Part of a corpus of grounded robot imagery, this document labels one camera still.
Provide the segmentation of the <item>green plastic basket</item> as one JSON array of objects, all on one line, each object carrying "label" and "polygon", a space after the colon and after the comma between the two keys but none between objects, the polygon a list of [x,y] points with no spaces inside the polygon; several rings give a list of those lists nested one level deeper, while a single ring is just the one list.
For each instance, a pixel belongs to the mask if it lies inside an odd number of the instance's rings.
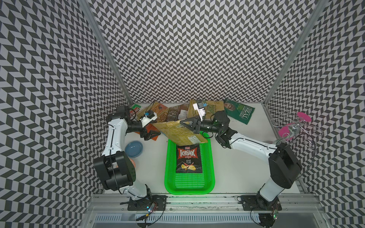
[{"label": "green plastic basket", "polygon": [[204,195],[215,187],[211,140],[201,132],[206,143],[178,146],[168,141],[164,185],[174,195]]}]

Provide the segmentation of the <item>black Krax chips bag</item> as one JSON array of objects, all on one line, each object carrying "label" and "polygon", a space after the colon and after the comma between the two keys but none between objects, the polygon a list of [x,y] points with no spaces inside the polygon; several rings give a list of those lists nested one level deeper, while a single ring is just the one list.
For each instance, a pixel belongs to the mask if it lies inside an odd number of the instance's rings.
[{"label": "black Krax chips bag", "polygon": [[199,144],[176,147],[176,173],[203,173]]}]

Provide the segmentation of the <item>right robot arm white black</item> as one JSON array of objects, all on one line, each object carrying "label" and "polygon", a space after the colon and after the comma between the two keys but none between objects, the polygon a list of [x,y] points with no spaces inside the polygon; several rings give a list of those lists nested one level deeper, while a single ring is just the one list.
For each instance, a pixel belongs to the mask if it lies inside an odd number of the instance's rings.
[{"label": "right robot arm white black", "polygon": [[259,210],[267,210],[277,202],[279,194],[292,187],[302,171],[302,165],[288,144],[269,144],[248,138],[231,129],[229,123],[230,119],[224,111],[216,112],[212,120],[192,117],[179,122],[195,134],[215,133],[216,141],[223,148],[240,150],[266,162],[270,178],[256,194],[254,205]]}]

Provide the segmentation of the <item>yellow blue Chips bag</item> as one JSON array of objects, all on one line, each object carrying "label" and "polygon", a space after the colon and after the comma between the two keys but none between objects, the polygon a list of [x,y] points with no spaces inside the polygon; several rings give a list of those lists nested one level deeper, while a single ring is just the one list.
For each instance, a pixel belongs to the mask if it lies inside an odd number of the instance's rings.
[{"label": "yellow blue Chips bag", "polygon": [[154,123],[153,126],[178,146],[208,142],[201,134],[194,134],[188,128],[181,125],[179,121]]}]

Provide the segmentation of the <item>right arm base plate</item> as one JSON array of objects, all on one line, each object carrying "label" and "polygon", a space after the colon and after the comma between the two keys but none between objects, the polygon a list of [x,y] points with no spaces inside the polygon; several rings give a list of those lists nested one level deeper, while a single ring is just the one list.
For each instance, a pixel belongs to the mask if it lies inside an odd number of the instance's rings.
[{"label": "right arm base plate", "polygon": [[278,196],[273,201],[267,201],[258,195],[241,195],[238,197],[244,211],[274,211],[282,210]]}]

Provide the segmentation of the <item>yellow green Chips bag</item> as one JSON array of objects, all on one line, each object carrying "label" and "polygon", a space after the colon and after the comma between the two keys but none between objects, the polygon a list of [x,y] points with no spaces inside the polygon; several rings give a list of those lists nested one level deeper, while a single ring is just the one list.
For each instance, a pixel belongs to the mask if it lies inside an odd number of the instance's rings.
[{"label": "yellow green Chips bag", "polygon": [[202,117],[202,120],[210,119],[213,114],[218,111],[224,111],[224,102],[223,101],[211,101],[211,100],[190,100],[187,118],[192,117],[200,117],[199,111],[194,108],[194,105],[197,103],[203,103],[205,115]]}]

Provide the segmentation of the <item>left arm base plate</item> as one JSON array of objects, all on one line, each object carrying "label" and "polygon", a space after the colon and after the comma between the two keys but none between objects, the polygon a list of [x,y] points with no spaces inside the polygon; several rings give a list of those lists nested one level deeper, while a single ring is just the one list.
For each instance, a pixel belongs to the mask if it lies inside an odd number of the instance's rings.
[{"label": "left arm base plate", "polygon": [[147,211],[148,207],[152,205],[152,203],[156,203],[156,211],[164,211],[166,208],[166,195],[152,195],[150,197],[145,197],[139,200],[131,200],[128,202],[127,210],[128,211]]}]

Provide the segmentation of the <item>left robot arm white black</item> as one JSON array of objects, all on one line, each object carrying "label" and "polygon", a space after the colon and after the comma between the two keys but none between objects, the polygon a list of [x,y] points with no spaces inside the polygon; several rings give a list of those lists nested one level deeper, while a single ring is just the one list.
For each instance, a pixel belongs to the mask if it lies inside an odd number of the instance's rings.
[{"label": "left robot arm white black", "polygon": [[106,117],[108,136],[102,155],[93,161],[97,177],[105,190],[126,193],[131,200],[149,198],[151,191],[147,185],[136,178],[136,169],[124,151],[127,133],[139,132],[140,137],[148,141],[159,132],[148,132],[146,127],[157,120],[157,114],[147,111],[141,120],[132,120],[130,108],[119,106]]}]

